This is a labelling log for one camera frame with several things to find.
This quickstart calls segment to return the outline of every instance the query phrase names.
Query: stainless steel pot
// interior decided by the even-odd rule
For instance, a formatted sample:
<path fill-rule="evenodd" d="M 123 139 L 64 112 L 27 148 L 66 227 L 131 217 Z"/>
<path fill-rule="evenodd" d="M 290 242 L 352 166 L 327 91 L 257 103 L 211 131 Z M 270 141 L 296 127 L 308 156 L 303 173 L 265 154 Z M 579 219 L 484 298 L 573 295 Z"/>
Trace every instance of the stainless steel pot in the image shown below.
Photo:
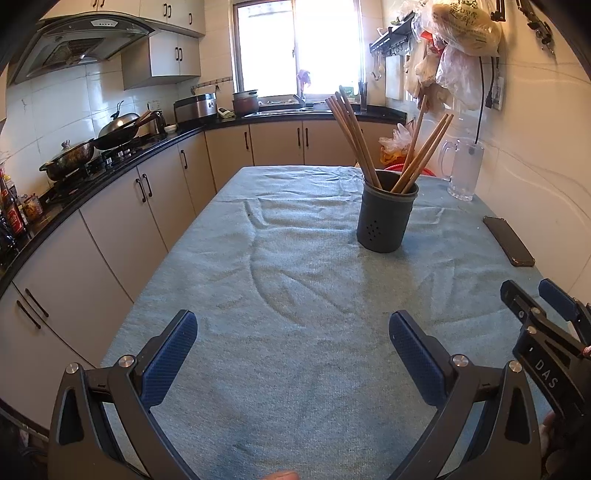
<path fill-rule="evenodd" d="M 66 140 L 61 144 L 63 150 L 53 160 L 44 163 L 39 167 L 39 171 L 44 171 L 52 181 L 59 181 L 75 169 L 92 160 L 95 154 L 94 139 L 70 146 L 70 141 Z"/>

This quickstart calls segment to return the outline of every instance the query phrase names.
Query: range hood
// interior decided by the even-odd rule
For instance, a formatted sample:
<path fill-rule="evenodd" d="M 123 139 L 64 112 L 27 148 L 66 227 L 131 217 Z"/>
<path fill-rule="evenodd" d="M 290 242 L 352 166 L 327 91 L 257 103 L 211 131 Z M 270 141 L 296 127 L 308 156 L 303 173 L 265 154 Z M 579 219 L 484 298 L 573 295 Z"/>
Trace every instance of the range hood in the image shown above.
<path fill-rule="evenodd" d="M 154 31 L 139 18 L 125 14 L 89 12 L 38 24 L 30 41 L 13 58 L 9 82 L 76 65 L 107 60 Z"/>

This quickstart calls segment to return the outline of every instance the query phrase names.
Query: glass mug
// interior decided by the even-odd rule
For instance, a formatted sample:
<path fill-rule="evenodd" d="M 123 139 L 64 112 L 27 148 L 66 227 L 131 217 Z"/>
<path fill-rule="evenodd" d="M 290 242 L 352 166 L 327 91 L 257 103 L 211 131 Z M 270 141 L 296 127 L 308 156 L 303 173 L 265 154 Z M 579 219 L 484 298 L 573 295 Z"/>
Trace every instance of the glass mug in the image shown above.
<path fill-rule="evenodd" d="M 478 175 L 484 157 L 484 147 L 463 138 L 458 138 L 455 144 L 445 142 L 439 153 L 439 170 L 441 174 L 443 174 L 443 157 L 447 150 L 452 147 L 456 150 L 452 174 L 450 176 L 443 175 L 443 179 L 449 182 L 449 187 L 447 187 L 449 195 L 470 202 L 474 197 L 474 190 L 476 190 L 476 183 L 478 182 Z"/>

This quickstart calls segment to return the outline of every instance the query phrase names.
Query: tiled wall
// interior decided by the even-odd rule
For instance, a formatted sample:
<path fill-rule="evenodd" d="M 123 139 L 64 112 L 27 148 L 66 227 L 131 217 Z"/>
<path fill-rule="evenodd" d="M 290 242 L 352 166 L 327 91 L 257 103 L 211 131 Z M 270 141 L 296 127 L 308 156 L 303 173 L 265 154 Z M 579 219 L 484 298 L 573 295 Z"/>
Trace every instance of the tiled wall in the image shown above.
<path fill-rule="evenodd" d="M 142 114 L 147 104 L 162 109 L 174 122 L 176 85 L 123 90 L 121 58 L 59 70 L 7 89 L 7 122 L 0 135 L 0 161 L 19 193 L 42 194 L 49 188 L 46 161 L 71 145 L 94 138 L 111 121 L 116 105 L 121 113 Z"/>
<path fill-rule="evenodd" d="M 476 192 L 511 224 L 543 275 L 591 301 L 591 83 L 550 20 L 538 13 L 554 33 L 556 58 L 541 50 L 515 2 L 505 4 L 505 99 L 503 110 L 485 109 L 486 153 Z M 476 116 L 458 114 L 448 138 L 474 137 Z M 446 171 L 451 161 L 449 154 Z M 439 172 L 434 163 L 430 168 Z"/>

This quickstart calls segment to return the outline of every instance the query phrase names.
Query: blue tablecloth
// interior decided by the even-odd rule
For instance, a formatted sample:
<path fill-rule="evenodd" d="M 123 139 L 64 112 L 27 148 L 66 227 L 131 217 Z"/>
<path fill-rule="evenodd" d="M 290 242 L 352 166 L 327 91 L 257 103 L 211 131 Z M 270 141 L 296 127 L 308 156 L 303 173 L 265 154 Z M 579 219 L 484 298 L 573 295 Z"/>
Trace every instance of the blue tablecloth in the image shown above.
<path fill-rule="evenodd" d="M 178 241 L 103 364 L 139 352 L 179 309 L 195 312 L 197 342 L 152 411 L 201 479 L 279 469 L 303 480 L 387 478 L 434 413 L 389 341 L 398 309 L 452 354 L 491 367 L 512 358 L 520 323 L 499 288 L 512 278 L 535 294 L 539 272 L 510 265 L 478 198 L 458 201 L 439 179 L 419 186 L 393 254 L 356 241 L 355 168 L 243 168 Z M 535 389 L 534 398 L 543 416 Z"/>

